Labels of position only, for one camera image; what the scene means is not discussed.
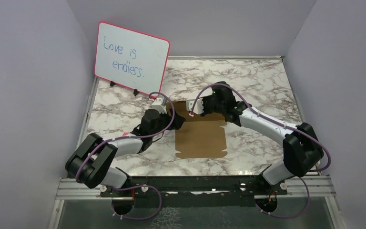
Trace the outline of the pink framed whiteboard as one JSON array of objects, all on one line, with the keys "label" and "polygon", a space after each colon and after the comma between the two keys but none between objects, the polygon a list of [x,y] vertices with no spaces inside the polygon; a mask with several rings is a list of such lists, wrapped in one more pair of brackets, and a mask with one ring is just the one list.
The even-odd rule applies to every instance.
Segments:
[{"label": "pink framed whiteboard", "polygon": [[170,46],[167,39],[101,21],[94,74],[143,94],[159,92]]}]

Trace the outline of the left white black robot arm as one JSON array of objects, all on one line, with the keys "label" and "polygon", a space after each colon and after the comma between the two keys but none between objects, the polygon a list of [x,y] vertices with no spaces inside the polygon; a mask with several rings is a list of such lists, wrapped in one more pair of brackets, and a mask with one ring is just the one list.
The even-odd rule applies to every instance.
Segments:
[{"label": "left white black robot arm", "polygon": [[172,108],[169,113],[149,109],[140,124],[123,136],[104,140],[95,133],[89,134],[68,159],[65,170],[88,188],[110,186],[119,196],[125,196],[131,189],[130,176],[120,168],[112,168],[113,159],[144,152],[154,142],[154,136],[180,129],[185,120]]}]

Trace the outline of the brown cardboard box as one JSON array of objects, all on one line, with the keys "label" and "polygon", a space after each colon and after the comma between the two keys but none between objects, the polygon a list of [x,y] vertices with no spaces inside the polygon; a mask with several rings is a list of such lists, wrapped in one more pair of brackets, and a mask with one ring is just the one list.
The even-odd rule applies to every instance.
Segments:
[{"label": "brown cardboard box", "polygon": [[226,121],[221,114],[191,117],[184,101],[174,101],[173,105],[176,113],[185,118],[181,128],[175,130],[176,157],[222,158],[227,155]]}]

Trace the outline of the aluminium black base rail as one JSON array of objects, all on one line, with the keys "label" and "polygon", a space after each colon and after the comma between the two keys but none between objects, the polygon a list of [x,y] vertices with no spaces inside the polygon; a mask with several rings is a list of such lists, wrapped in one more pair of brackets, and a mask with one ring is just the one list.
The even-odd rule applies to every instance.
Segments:
[{"label": "aluminium black base rail", "polygon": [[257,188],[256,176],[133,176],[122,191],[99,185],[88,188],[74,179],[61,179],[56,200],[110,200],[134,208],[254,207],[281,198],[334,197],[330,176],[291,178],[267,189]]}]

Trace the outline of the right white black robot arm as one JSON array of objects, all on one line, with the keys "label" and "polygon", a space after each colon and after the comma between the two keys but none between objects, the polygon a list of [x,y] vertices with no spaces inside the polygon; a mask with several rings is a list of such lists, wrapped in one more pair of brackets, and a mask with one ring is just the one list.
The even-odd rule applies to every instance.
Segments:
[{"label": "right white black robot arm", "polygon": [[225,121],[255,130],[283,148],[283,159],[258,175],[256,189],[260,193],[268,194],[285,179],[303,177],[313,171],[313,167],[324,157],[324,147],[310,124],[295,125],[264,114],[226,82],[217,82],[208,87],[212,93],[197,95],[193,105],[188,108],[190,112],[200,116],[221,114]]}]

